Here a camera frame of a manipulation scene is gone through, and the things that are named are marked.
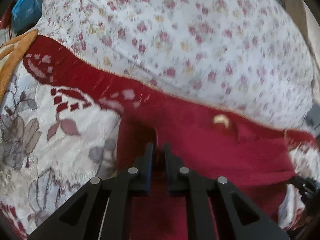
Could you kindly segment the red garment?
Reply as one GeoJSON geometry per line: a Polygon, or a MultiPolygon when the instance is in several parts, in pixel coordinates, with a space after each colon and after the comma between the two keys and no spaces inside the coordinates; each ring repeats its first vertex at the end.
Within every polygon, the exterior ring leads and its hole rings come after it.
{"type": "Polygon", "coordinates": [[[151,194],[134,198],[132,239],[186,239],[185,200],[169,197],[163,146],[188,168],[210,179],[225,176],[283,228],[301,223],[304,205],[294,176],[319,180],[319,151],[305,132],[280,132],[236,115],[217,124],[217,111],[201,106],[130,108],[121,114],[117,142],[118,168],[131,166],[148,143],[156,153],[151,194]]]}

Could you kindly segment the white red floral fleece blanket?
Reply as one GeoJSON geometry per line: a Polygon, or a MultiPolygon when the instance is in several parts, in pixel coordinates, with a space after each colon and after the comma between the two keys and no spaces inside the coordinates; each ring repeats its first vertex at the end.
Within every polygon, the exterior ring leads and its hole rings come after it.
{"type": "MultiPolygon", "coordinates": [[[[265,126],[238,112],[99,70],[59,42],[38,34],[16,66],[1,103],[1,229],[5,237],[28,239],[91,178],[117,176],[122,170],[117,142],[123,111],[166,105],[217,111],[214,122],[225,126],[230,124],[227,116],[236,115],[275,131],[308,133],[265,126]]],[[[289,228],[278,224],[292,238],[319,239],[319,234],[311,234],[316,216],[308,215],[303,205],[301,223],[289,228]]]]}

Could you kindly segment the white floral quilt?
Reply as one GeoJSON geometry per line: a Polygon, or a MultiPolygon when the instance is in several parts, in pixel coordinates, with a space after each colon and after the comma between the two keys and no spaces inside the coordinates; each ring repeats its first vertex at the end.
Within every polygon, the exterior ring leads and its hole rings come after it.
{"type": "Polygon", "coordinates": [[[276,0],[43,0],[40,34],[166,92],[304,128],[313,59],[276,0]]]}

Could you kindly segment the orange checkered fleece blanket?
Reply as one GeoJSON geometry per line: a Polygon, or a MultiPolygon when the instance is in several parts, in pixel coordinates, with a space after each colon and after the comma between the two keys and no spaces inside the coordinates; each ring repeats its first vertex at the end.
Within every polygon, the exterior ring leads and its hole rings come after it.
{"type": "Polygon", "coordinates": [[[36,40],[39,30],[16,36],[1,46],[1,103],[16,66],[36,40]]]}

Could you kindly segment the blue plastic bag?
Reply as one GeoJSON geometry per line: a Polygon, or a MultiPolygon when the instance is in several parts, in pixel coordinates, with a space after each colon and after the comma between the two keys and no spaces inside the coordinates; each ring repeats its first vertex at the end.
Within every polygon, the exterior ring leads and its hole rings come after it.
{"type": "Polygon", "coordinates": [[[15,33],[36,24],[42,16],[42,0],[17,0],[11,11],[12,28],[15,33]]]}

